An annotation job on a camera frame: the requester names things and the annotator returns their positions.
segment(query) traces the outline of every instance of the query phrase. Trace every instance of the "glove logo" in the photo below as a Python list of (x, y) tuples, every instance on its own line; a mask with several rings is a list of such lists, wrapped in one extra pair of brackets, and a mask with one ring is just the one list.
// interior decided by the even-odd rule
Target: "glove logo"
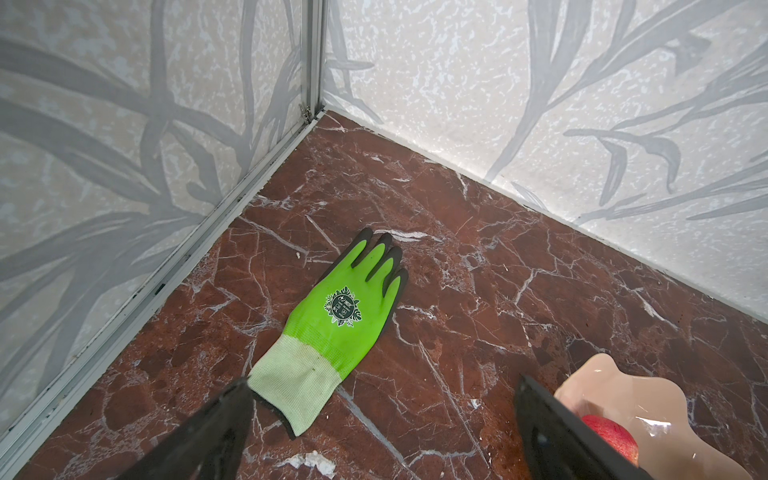
[(358, 303), (360, 300), (355, 300), (355, 294), (348, 286), (345, 286), (333, 295), (328, 295), (326, 312), (330, 315), (331, 320), (338, 323), (339, 326), (352, 326), (354, 322), (359, 322), (362, 319), (360, 309), (357, 308)]

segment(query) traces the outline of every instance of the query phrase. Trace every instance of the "brown marble tabletop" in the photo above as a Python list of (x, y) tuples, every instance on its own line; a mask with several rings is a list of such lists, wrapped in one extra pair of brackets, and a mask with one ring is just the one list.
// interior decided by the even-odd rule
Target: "brown marble tabletop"
[(554, 391), (597, 352), (673, 380), (696, 433), (768, 478), (768, 325), (337, 114), (17, 478), (122, 472), (248, 372), (366, 225), (405, 252), (395, 317), (298, 439), (257, 407), (241, 478), (527, 478), (519, 376)]

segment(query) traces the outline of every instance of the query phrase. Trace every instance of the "floral wallpaper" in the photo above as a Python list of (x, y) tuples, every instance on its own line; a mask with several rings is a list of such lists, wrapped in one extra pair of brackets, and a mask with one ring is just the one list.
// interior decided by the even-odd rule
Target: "floral wallpaper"
[(768, 4), (331, 0), (325, 100), (768, 319)]
[(0, 4), (0, 427), (300, 122), (298, 0)]

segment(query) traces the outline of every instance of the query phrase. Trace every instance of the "work glove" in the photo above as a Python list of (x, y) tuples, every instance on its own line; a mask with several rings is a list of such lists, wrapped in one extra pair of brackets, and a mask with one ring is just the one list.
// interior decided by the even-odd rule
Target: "work glove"
[(371, 350), (408, 282), (392, 235), (364, 254), (372, 237), (370, 228), (358, 233), (248, 375), (248, 386), (283, 413), (296, 436)]

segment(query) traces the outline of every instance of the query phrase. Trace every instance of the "glove cuff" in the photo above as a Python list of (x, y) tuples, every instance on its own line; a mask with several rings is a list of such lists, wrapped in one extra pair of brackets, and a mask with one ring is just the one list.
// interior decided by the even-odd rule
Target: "glove cuff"
[(248, 374), (248, 386), (283, 413), (296, 436), (312, 425), (341, 380), (317, 350), (285, 334)]

